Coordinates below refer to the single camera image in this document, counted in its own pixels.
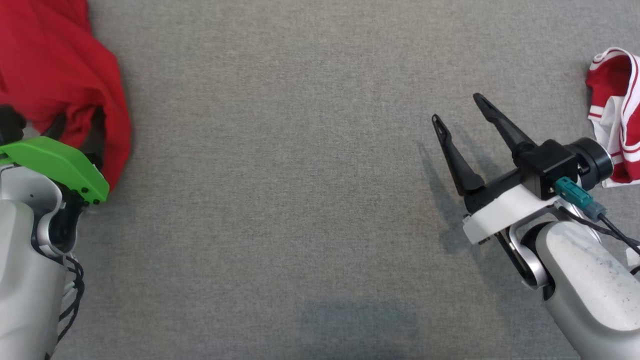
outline gray fabric surface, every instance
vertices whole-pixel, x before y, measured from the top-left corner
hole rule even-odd
[[[90,5],[134,134],[83,218],[58,359],[576,356],[499,244],[465,239],[428,120],[485,179],[511,162],[474,92],[535,140],[593,136],[586,69],[640,53],[637,2]],[[640,236],[640,187],[594,194]]]

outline red cloth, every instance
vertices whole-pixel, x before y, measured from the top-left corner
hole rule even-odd
[[[640,58],[619,47],[594,57],[587,73],[593,90],[588,119],[611,154],[614,172],[605,187],[640,183]]]
[[[60,141],[79,147],[105,113],[102,173],[113,189],[129,157],[131,124],[115,56],[91,34],[85,0],[0,0],[0,104],[39,132],[66,113]]]

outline green plastic part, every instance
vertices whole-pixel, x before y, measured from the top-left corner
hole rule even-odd
[[[16,163],[76,190],[85,201],[104,202],[109,183],[78,149],[46,136],[0,146],[0,165]]]

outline wire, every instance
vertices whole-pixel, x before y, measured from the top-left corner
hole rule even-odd
[[[634,243],[637,241],[632,241],[632,239],[627,238],[626,235],[624,235],[622,233],[622,231],[620,231],[620,229],[618,229],[604,214],[600,214],[598,215],[598,218],[600,220],[602,220],[602,222],[609,228],[611,229],[611,231],[613,231],[614,233],[616,233],[616,235],[619,236],[619,239],[624,241],[627,245],[629,245],[629,247],[631,249],[633,249],[638,255],[640,255],[640,249],[638,248],[638,246]]]
[[[77,293],[76,299],[73,301],[73,303],[71,303],[71,305],[64,312],[62,312],[62,314],[60,314],[58,321],[62,321],[62,319],[66,318],[71,312],[73,312],[73,315],[69,319],[69,323],[67,324],[67,326],[65,326],[62,332],[60,332],[60,335],[58,335],[58,343],[66,335],[67,331],[69,331],[71,325],[73,325],[74,321],[76,320],[78,309],[80,307],[80,299],[82,299],[82,295],[84,294],[84,269],[82,268],[82,265],[80,265],[80,263],[73,257],[67,256],[67,260],[69,260],[74,265],[73,272],[76,273],[74,284],[76,285],[75,288],[77,290]]]
[[[626,243],[625,240],[623,240],[620,236],[618,236],[614,231],[611,231],[609,229],[606,229],[602,226],[596,225],[592,222],[590,222],[589,220],[583,219],[581,217],[579,217],[578,215],[572,213],[571,211],[569,211],[569,209],[565,208],[564,206],[559,206],[558,210],[560,210],[561,212],[563,212],[564,214],[568,215],[572,220],[576,221],[577,223],[580,223],[582,225],[588,226],[592,229],[594,229],[595,231],[598,231],[599,233],[605,234],[605,235],[609,235],[612,238],[616,238],[618,240],[624,241]],[[640,246],[640,241],[637,241],[635,239],[629,238],[627,236],[624,236],[624,238],[628,239],[629,241],[631,241],[634,245],[629,245],[631,248],[636,249],[636,247]]]

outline cable connector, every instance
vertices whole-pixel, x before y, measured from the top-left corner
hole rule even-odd
[[[576,205],[592,222],[598,222],[600,214],[606,215],[607,208],[594,201],[593,196],[564,176],[554,184],[556,194],[567,202]]]

